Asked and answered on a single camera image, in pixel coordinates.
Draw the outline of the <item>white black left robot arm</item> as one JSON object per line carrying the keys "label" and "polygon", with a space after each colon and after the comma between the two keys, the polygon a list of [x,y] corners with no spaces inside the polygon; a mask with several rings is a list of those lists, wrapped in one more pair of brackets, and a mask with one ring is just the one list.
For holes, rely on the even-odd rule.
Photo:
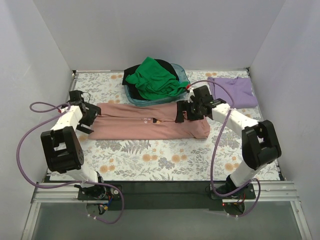
{"label": "white black left robot arm", "polygon": [[69,101],[62,105],[56,124],[41,133],[40,139],[50,171],[65,174],[74,181],[78,181],[77,188],[83,194],[103,199],[107,188],[101,184],[103,178],[85,163],[85,156],[76,131],[87,135],[93,133],[92,124],[101,108],[85,101],[83,92],[73,90],[69,92]]}

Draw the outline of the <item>pink graphic t-shirt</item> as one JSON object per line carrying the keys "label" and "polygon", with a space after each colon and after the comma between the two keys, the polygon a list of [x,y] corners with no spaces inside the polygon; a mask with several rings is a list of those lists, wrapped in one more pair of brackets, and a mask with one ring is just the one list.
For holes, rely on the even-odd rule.
{"label": "pink graphic t-shirt", "polygon": [[95,119],[91,140],[174,140],[206,139],[211,127],[206,119],[190,121],[182,113],[176,122],[175,102],[138,107],[130,104],[99,103],[101,114]]}

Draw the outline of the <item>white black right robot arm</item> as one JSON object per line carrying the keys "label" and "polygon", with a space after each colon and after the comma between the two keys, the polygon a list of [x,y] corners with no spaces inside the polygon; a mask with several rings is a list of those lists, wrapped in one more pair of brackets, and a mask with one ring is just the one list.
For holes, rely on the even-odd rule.
{"label": "white black right robot arm", "polygon": [[183,122],[183,114],[189,121],[208,117],[222,123],[223,128],[232,130],[241,138],[242,162],[224,184],[212,188],[218,197],[237,199],[262,168],[282,155],[274,125],[269,120],[250,118],[238,112],[233,104],[214,98],[206,85],[194,88],[188,84],[186,92],[188,99],[177,103],[177,123]]}

